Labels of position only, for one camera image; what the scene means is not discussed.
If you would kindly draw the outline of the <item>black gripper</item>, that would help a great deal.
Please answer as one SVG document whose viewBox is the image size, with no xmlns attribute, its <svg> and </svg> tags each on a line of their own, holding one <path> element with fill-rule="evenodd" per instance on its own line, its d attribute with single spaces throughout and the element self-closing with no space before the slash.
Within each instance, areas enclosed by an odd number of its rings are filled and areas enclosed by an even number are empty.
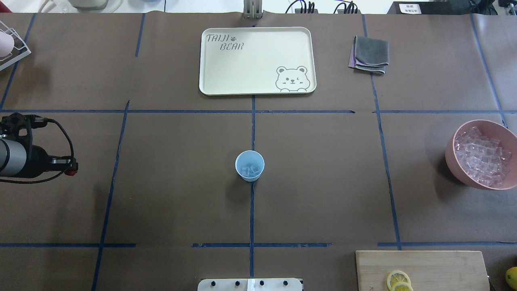
<svg viewBox="0 0 517 291">
<path fill-rule="evenodd" d="M 69 168 L 52 169 L 52 164 L 54 164 L 56 167 L 68 166 Z M 48 153 L 42 147 L 32 145 L 31 153 L 25 165 L 25 177 L 38 177 L 41 174 L 50 171 L 56 171 L 57 175 L 74 176 L 79 171 L 78 166 L 79 164 L 75 158 L 51 159 Z"/>
</svg>

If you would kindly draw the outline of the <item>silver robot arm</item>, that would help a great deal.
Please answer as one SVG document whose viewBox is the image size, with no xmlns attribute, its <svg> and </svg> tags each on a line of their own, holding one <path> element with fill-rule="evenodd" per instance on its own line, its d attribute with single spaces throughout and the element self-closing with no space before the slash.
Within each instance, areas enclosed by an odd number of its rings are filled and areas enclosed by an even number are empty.
<svg viewBox="0 0 517 291">
<path fill-rule="evenodd" d="M 71 156 L 52 156 L 39 146 L 32 145 L 31 152 L 20 142 L 1 139 L 1 177 L 35 178 L 43 173 L 63 172 L 73 176 L 79 171 L 79 163 Z"/>
</svg>

